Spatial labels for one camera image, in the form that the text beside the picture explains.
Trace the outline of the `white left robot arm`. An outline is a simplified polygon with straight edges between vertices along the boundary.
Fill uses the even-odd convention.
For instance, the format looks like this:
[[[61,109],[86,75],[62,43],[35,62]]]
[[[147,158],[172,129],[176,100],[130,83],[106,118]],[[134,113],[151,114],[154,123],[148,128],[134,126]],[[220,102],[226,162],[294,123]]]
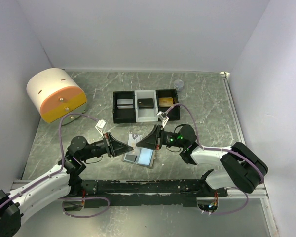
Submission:
[[[0,190],[0,237],[11,237],[32,215],[57,199],[74,199],[81,194],[80,173],[84,162],[103,155],[116,157],[133,148],[116,140],[109,132],[89,144],[83,136],[71,140],[62,159],[48,172],[6,193]]]

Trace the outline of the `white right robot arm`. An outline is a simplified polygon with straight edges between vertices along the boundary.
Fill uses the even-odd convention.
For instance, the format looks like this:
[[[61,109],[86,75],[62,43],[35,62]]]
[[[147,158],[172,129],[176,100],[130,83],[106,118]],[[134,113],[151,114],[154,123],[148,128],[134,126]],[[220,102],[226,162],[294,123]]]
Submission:
[[[217,189],[237,187],[250,194],[268,173],[267,165],[245,144],[237,142],[230,147],[203,147],[197,144],[197,135],[192,126],[179,125],[177,133],[167,132],[155,125],[151,133],[136,143],[140,148],[160,150],[163,146],[181,148],[179,156],[186,164],[211,164],[218,167],[205,176],[200,183],[200,192],[211,196]]]

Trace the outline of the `white VIP diamond card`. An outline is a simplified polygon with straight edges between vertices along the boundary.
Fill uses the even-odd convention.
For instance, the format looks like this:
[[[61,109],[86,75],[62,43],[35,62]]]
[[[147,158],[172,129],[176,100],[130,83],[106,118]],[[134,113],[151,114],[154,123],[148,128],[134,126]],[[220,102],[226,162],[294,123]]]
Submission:
[[[128,145],[131,146],[133,149],[136,148],[136,144],[140,142],[142,139],[142,135],[130,133],[128,138]]]

